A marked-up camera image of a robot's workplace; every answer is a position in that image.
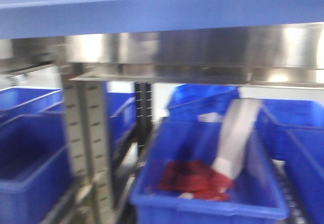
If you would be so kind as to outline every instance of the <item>red cloth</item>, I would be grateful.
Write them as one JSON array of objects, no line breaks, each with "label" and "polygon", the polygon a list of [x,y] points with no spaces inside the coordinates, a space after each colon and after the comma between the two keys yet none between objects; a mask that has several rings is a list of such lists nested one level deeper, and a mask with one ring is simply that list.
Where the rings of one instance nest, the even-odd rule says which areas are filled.
[{"label": "red cloth", "polygon": [[200,160],[169,162],[158,186],[161,190],[191,192],[197,199],[215,201],[228,200],[224,189],[232,187],[230,178]]}]

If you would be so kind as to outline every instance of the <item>shelving unit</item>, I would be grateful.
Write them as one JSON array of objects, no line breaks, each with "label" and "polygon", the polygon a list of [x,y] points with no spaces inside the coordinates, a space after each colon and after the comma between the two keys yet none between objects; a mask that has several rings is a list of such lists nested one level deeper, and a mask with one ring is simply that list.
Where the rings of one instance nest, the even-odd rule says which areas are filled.
[{"label": "shelving unit", "polygon": [[121,198],[114,194],[101,81],[134,82],[142,166],[152,83],[322,90],[323,10],[324,0],[0,0],[0,76],[60,69],[78,188],[66,218],[115,224],[125,223],[124,211],[132,216],[134,174]]}]

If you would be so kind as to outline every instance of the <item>slotted metal post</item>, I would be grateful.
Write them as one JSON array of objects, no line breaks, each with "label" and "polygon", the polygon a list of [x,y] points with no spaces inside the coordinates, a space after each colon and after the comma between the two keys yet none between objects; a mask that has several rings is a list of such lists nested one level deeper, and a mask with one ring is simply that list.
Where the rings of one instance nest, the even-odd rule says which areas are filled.
[{"label": "slotted metal post", "polygon": [[135,83],[138,154],[152,130],[152,83]]},{"label": "slotted metal post", "polygon": [[84,72],[84,65],[65,63],[63,47],[58,65],[65,97],[70,158],[74,175],[78,179],[79,201],[87,200],[89,223],[114,224],[106,88],[102,82],[71,81]]}]

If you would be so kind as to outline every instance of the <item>blue shelf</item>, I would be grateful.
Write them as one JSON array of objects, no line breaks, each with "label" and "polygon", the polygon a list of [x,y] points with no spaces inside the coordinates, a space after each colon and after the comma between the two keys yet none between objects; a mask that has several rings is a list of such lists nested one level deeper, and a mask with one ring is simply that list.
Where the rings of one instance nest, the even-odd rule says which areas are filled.
[{"label": "blue shelf", "polygon": [[0,0],[0,39],[324,21],[324,0]]}]

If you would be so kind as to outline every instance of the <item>blue plastic bin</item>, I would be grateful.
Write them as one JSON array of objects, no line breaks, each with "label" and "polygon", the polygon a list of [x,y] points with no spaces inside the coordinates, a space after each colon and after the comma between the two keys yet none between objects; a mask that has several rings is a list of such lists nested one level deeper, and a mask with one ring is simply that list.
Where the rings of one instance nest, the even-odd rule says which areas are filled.
[{"label": "blue plastic bin", "polygon": [[308,211],[312,223],[324,222],[324,131],[288,132],[284,169]]},{"label": "blue plastic bin", "polygon": [[61,100],[60,89],[10,87],[0,90],[0,123],[18,115],[37,113]]},{"label": "blue plastic bin", "polygon": [[61,120],[19,116],[0,126],[0,223],[39,223],[70,186]]},{"label": "blue plastic bin", "polygon": [[239,93],[238,87],[235,86],[177,86],[167,106],[169,119],[210,122],[212,118],[211,122],[221,122],[231,101],[236,98],[239,98]]},{"label": "blue plastic bin", "polygon": [[221,124],[165,121],[131,195],[139,224],[273,224],[288,216],[286,201],[261,144],[252,133],[245,167],[228,191],[229,201],[177,198],[157,189],[166,164],[200,159],[211,164]]},{"label": "blue plastic bin", "polygon": [[324,129],[324,107],[316,101],[264,99],[256,128],[272,158],[285,160],[287,129]]},{"label": "blue plastic bin", "polygon": [[[112,152],[129,136],[136,124],[136,105],[134,93],[107,93],[108,115],[110,120],[110,142]],[[43,110],[44,114],[64,113],[64,103],[55,103]]]}]

